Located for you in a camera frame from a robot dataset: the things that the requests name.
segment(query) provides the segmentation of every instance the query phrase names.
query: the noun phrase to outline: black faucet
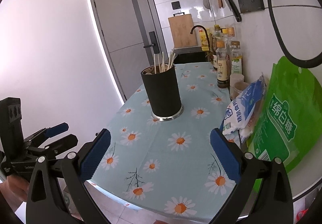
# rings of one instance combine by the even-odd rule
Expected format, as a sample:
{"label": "black faucet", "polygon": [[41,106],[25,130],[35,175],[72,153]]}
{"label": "black faucet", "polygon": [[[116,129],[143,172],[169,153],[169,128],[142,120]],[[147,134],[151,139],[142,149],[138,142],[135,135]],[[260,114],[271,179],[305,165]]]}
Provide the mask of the black faucet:
{"label": "black faucet", "polygon": [[207,31],[206,31],[206,29],[205,29],[204,26],[202,26],[202,25],[195,25],[195,26],[193,26],[192,29],[191,29],[191,31],[190,31],[190,34],[192,34],[194,32],[194,29],[197,28],[197,27],[202,28],[204,30],[204,32],[206,33],[206,38],[207,38],[207,41],[208,41],[208,48],[209,48],[209,51],[210,51],[209,37],[208,37],[208,33],[207,33]]}

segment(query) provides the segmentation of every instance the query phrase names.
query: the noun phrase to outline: table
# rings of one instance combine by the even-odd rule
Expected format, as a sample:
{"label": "table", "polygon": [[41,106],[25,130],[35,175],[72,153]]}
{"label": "table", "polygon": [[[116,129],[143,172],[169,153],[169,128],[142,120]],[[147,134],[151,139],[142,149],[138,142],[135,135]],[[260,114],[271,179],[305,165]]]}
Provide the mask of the table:
{"label": "table", "polygon": [[183,114],[173,121],[153,119],[142,85],[107,127],[111,145],[91,181],[150,211],[207,222],[235,186],[209,141],[223,121],[229,92],[217,87],[209,62],[175,68]]}

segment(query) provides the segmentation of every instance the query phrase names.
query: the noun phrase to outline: metal base ring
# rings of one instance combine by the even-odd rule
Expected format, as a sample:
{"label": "metal base ring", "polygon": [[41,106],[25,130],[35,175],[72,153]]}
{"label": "metal base ring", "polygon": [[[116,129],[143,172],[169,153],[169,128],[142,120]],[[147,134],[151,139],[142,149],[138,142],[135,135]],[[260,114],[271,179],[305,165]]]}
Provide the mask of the metal base ring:
{"label": "metal base ring", "polygon": [[177,113],[175,113],[174,115],[170,116],[170,117],[159,117],[159,116],[155,115],[153,112],[152,112],[152,117],[154,119],[159,120],[159,121],[170,121],[170,120],[174,120],[175,118],[179,117],[183,113],[183,110],[184,110],[184,107],[181,104],[180,110]]}

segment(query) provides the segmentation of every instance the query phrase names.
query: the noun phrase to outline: gray door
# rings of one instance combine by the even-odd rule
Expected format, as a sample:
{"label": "gray door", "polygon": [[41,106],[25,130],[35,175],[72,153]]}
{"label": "gray door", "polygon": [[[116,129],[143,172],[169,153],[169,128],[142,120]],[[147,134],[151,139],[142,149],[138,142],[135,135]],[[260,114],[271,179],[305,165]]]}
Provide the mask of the gray door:
{"label": "gray door", "polygon": [[153,65],[149,32],[166,54],[153,0],[92,0],[94,15],[112,73],[124,101],[142,84],[140,72]]}

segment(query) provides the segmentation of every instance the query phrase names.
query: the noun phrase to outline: utensil holder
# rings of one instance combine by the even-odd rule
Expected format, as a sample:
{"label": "utensil holder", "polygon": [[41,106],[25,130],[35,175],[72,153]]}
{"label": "utensil holder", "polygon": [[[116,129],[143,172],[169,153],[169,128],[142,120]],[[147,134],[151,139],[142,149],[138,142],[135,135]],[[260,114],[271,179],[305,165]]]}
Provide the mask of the utensil holder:
{"label": "utensil holder", "polygon": [[173,120],[183,113],[174,66],[167,71],[151,73],[154,66],[141,72],[141,77],[152,108],[152,117],[159,121]]}

